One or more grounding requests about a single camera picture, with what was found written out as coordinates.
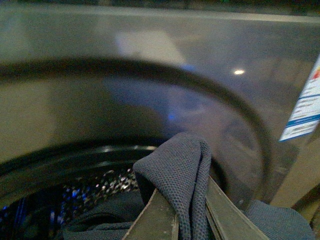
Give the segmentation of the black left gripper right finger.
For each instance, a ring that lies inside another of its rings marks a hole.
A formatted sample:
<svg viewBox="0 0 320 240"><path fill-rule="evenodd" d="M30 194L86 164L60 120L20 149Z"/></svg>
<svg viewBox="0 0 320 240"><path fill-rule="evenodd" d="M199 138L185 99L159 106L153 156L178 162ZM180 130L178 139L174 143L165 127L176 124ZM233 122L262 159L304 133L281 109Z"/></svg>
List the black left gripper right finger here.
<svg viewBox="0 0 320 240"><path fill-rule="evenodd" d="M232 203L211 177L208 178L207 182L205 207L210 232L213 234L214 239L268 239L268 237Z"/></svg>

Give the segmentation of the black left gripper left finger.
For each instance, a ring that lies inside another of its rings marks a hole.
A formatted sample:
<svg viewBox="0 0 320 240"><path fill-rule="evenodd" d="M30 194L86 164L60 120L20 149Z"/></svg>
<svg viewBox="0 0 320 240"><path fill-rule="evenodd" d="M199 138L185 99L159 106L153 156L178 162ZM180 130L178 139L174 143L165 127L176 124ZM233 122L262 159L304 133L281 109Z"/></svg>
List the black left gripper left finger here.
<svg viewBox="0 0 320 240"><path fill-rule="evenodd" d="M177 240L179 238L178 216L155 189L137 219L123 236L124 240Z"/></svg>

